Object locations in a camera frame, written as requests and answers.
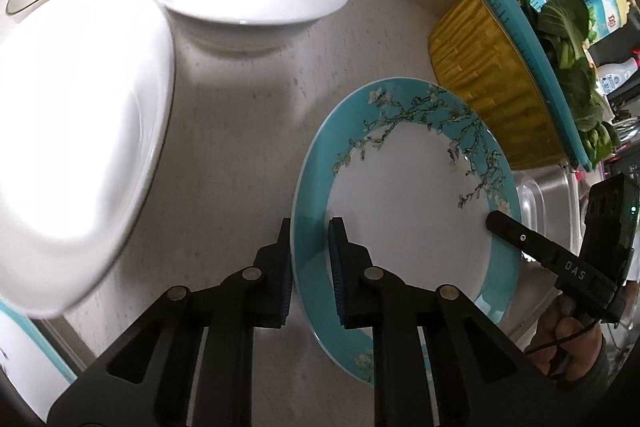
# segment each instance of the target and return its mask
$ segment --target stainless steel sink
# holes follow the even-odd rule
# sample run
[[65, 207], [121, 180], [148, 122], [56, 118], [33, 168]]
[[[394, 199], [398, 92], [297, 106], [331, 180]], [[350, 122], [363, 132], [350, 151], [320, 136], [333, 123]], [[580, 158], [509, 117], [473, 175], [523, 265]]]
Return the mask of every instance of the stainless steel sink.
[[[580, 251], [578, 182], [572, 172], [549, 166], [514, 173], [522, 223], [558, 245]], [[558, 295], [556, 275], [535, 261], [520, 261], [518, 285], [499, 326], [514, 342], [527, 344], [540, 314]]]

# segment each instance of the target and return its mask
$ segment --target plate rim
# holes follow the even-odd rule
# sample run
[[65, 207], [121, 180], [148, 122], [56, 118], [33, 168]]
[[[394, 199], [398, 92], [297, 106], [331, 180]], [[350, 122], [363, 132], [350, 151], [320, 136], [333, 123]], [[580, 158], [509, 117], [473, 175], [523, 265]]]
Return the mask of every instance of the plate rim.
[[[455, 93], [451, 92], [450, 90], [440, 86], [440, 84], [437, 84], [436, 82], [431, 82], [429, 80], [425, 80], [423, 78], [415, 78], [415, 77], [410, 77], [410, 76], [388, 76], [385, 78], [379, 78], [376, 79], [372, 82], [368, 82], [367, 84], [364, 84], [363, 86], [358, 87], [357, 89], [352, 90], [349, 94], [347, 94], [345, 97], [343, 97], [342, 100], [340, 100], [340, 102], [338, 102], [334, 108], [332, 108], [332, 110], [329, 112], [329, 114], [324, 118], [324, 120], [322, 120], [322, 123], [319, 125], [318, 130], [316, 131], [316, 133], [314, 134], [313, 139], [311, 140], [311, 142], [309, 143], [309, 146], [306, 150], [305, 153], [305, 157], [303, 159], [302, 165], [300, 167], [300, 172], [298, 174], [298, 180], [296, 181], [296, 190], [294, 192], [294, 196], [293, 196], [293, 204], [291, 207], [291, 226], [290, 226], [290, 230], [289, 230], [289, 244], [290, 244], [290, 258], [291, 258], [291, 267], [292, 267], [292, 274], [293, 274], [293, 279], [294, 279], [294, 283], [295, 283], [295, 287], [296, 287], [296, 298], [298, 299], [298, 302], [300, 303], [300, 307], [302, 308], [302, 312], [304, 317], [306, 318], [307, 324], [309, 326], [309, 328], [311, 329], [311, 332], [313, 333], [313, 336], [316, 338], [316, 341], [318, 342], [319, 346], [322, 348], [322, 350], [327, 354], [327, 356], [329, 356], [329, 358], [336, 364], [338, 365], [338, 367], [340, 367], [345, 373], [347, 373], [348, 375], [350, 375], [350, 377], [354, 378], [355, 380], [358, 380], [360, 382], [364, 381], [370, 385], [372, 385], [372, 381], [366, 381], [363, 380], [361, 377], [358, 377], [357, 375], [355, 375], [354, 373], [352, 373], [349, 369], [347, 369], [346, 367], [344, 367], [342, 365], [342, 363], [340, 363], [335, 356], [328, 350], [328, 348], [324, 345], [324, 343], [322, 342], [322, 340], [320, 339], [318, 332], [316, 331], [316, 327], [314, 326], [313, 322], [309, 319], [306, 307], [304, 305], [304, 301], [302, 298], [302, 295], [300, 293], [300, 282], [298, 279], [298, 270], [296, 269], [296, 255], [295, 255], [295, 230], [296, 230], [296, 209], [298, 207], [298, 196], [299, 196], [299, 192], [300, 192], [300, 185], [302, 183], [302, 178], [303, 175], [305, 173], [305, 168], [306, 168], [306, 164], [308, 161], [308, 158], [311, 154], [311, 151], [316, 143], [316, 140], [318, 140], [318, 137], [320, 136], [320, 134], [322, 133], [322, 130], [324, 129], [325, 125], [327, 124], [327, 122], [331, 119], [331, 117], [336, 113], [336, 111], [338, 110], [338, 108], [340, 108], [342, 106], [343, 103], [346, 103], [347, 100], [349, 100], [352, 96], [354, 96], [356, 93], [360, 92], [361, 90], [367, 89], [375, 84], [381, 83], [381, 82], [385, 82], [385, 81], [417, 81], [417, 82], [422, 82], [424, 84], [431, 84], [434, 86], [438, 86], [440, 89], [445, 90], [446, 92], [448, 92], [451, 96], [453, 96], [454, 98], [456, 98], [457, 100], [459, 100], [463, 105], [465, 105], [466, 107], [469, 107], [468, 104], [466, 102], [464, 102], [463, 100], [461, 100], [457, 95], [455, 95]], [[513, 178], [513, 171], [511, 170], [511, 166], [509, 165], [506, 156], [504, 155], [504, 152], [502, 151], [502, 148], [500, 147], [500, 143], [498, 142], [498, 140], [495, 138], [494, 134], [491, 133], [491, 130], [487, 127], [486, 123], [484, 122], [484, 120], [482, 120], [478, 114], [473, 111], [473, 114], [476, 115], [479, 120], [482, 122], [484, 128], [487, 130], [487, 132], [490, 134], [490, 136], [492, 137], [492, 139], [495, 141], [495, 144], [498, 146], [498, 149], [500, 150], [500, 152], [502, 153], [502, 157], [509, 169], [508, 174], [511, 176], [511, 178]], [[514, 199], [516, 202], [519, 202], [518, 200], [518, 196], [517, 196], [517, 192], [514, 189]], [[521, 215], [520, 215], [520, 206], [518, 204], [517, 208], [513, 209], [516, 212], [516, 216], [512, 216], [515, 219], [517, 219], [518, 221], [520, 221], [522, 219]], [[509, 297], [509, 301], [507, 303], [507, 308], [508, 306], [510, 306], [511, 304], [511, 299], [513, 299], [513, 294], [515, 292], [515, 286], [514, 289], [511, 291], [511, 296]]]
[[175, 94], [175, 78], [177, 75], [175, 39], [167, 17], [164, 12], [162, 12], [162, 9], [158, 7], [155, 1], [145, 0], [144, 2], [148, 3], [148, 6], [156, 11], [156, 15], [159, 16], [158, 20], [163, 21], [164, 29], [166, 30], [166, 36], [171, 41], [171, 56], [169, 57], [169, 74], [166, 76], [166, 80], [162, 82], [162, 87], [165, 88], [163, 89], [164, 93], [162, 93], [162, 91], [159, 91], [159, 103], [155, 108], [156, 115], [160, 114], [160, 109], [162, 110], [161, 118], [158, 118], [158, 124], [152, 131], [152, 135], [155, 135], [156, 139], [150, 147], [150, 154], [148, 155], [148, 165], [146, 166], [146, 169], [142, 171], [142, 175], [138, 178], [139, 187], [137, 190], [135, 190], [132, 197], [133, 205], [131, 212], [129, 216], [127, 216], [126, 222], [124, 223], [123, 227], [119, 230], [120, 233], [118, 234], [117, 240], [114, 240], [110, 243], [111, 248], [105, 249], [109, 251], [109, 254], [106, 256], [106, 261], [102, 263], [98, 269], [92, 272], [89, 277], [84, 279], [85, 283], [74, 286], [74, 289], [77, 289], [76, 291], [69, 291], [65, 294], [65, 298], [57, 299], [55, 304], [49, 305], [47, 307], [21, 305], [15, 302], [12, 298], [8, 298], [7, 296], [3, 295], [4, 292], [2, 291], [2, 289], [0, 289], [0, 303], [6, 304], [7, 306], [9, 306], [9, 308], [13, 309], [19, 314], [38, 319], [57, 317], [80, 303], [87, 296], [89, 296], [99, 286], [100, 282], [104, 279], [111, 267], [113, 267], [116, 261], [119, 259], [120, 254], [125, 248], [135, 228], [135, 224], [140, 218], [142, 208], [144, 207], [146, 199], [149, 195], [151, 184], [153, 182], [153, 179], [155, 178], [156, 172], [158, 171], [159, 159], [166, 142], [166, 135], [169, 128], [169, 121]]

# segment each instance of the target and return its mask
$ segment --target label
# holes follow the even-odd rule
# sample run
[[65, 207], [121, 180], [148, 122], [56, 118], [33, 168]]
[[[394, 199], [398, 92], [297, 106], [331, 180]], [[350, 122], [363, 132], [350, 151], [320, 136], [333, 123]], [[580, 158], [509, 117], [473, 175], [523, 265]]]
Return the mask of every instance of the label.
[[605, 94], [615, 91], [623, 82], [624, 80], [617, 73], [609, 73], [600, 78], [600, 84]]
[[616, 0], [590, 0], [587, 8], [589, 9], [589, 44], [598, 42], [622, 26]]
[[567, 270], [567, 272], [571, 272], [571, 275], [574, 275], [579, 280], [583, 280], [584, 276], [586, 275], [586, 272], [584, 270], [578, 270], [577, 264], [574, 264], [571, 261], [566, 262], [566, 264], [564, 265], [564, 269]]

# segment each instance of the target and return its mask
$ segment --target blue strainer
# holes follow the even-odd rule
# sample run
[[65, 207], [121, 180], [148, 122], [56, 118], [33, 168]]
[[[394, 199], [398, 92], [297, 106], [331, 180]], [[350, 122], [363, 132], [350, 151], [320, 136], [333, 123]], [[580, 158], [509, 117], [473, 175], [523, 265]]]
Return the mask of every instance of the blue strainer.
[[[584, 150], [580, 135], [578, 135], [574, 118], [572, 118], [556, 74], [518, 2], [516, 0], [485, 1], [529, 67], [538, 89], [545, 99], [551, 120], [572, 166], [581, 164], [590, 171], [591, 162]], [[545, 0], [531, 0], [531, 4], [536, 10], [540, 10], [545, 4]]]

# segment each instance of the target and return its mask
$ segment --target blossom branch pattern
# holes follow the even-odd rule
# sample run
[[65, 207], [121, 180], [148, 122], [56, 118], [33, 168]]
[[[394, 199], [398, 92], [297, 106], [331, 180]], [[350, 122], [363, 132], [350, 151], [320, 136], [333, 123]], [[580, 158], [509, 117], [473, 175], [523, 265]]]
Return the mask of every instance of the blossom branch pattern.
[[356, 367], [363, 373], [360, 377], [367, 383], [373, 380], [373, 349], [366, 349], [362, 355], [354, 360]]
[[[449, 101], [441, 97], [447, 93], [440, 86], [430, 85], [425, 96], [415, 96], [409, 107], [403, 107], [400, 102], [394, 100], [393, 95], [379, 87], [369, 93], [369, 104], [375, 104], [380, 108], [380, 115], [372, 121], [364, 121], [364, 131], [372, 132], [376, 129], [386, 128], [381, 136], [368, 135], [359, 140], [349, 140], [349, 149], [344, 153], [336, 155], [336, 161], [332, 167], [334, 174], [340, 168], [348, 167], [351, 162], [351, 155], [354, 150], [359, 151], [361, 160], [366, 156], [367, 145], [380, 150], [386, 138], [398, 126], [399, 123], [419, 123], [427, 126], [429, 130], [435, 130], [436, 134], [441, 134], [444, 126], [457, 123], [465, 123], [457, 133], [458, 137], [449, 143], [447, 152], [452, 164], [460, 159], [460, 154], [469, 162], [469, 169], [466, 176], [475, 174], [479, 181], [476, 187], [468, 194], [460, 194], [458, 207], [463, 208], [474, 197], [479, 199], [482, 191], [488, 198], [495, 201], [500, 210], [510, 213], [509, 203], [502, 197], [504, 192], [505, 174], [500, 167], [501, 154], [496, 150], [489, 150], [484, 140], [483, 124], [467, 105], [452, 105]], [[440, 116], [445, 110], [446, 113], [441, 118], [435, 118], [434, 113], [439, 112]]]

